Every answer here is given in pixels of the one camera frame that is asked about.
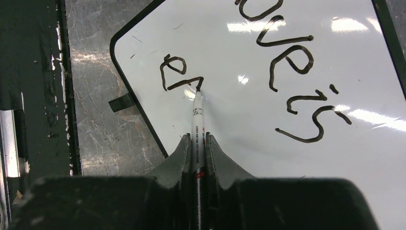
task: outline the whiteboard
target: whiteboard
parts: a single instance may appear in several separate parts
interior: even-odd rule
[[[160,3],[111,55],[168,154],[198,82],[168,89],[202,76],[206,130],[248,172],[346,178],[383,229],[406,226],[405,98],[371,0]]]

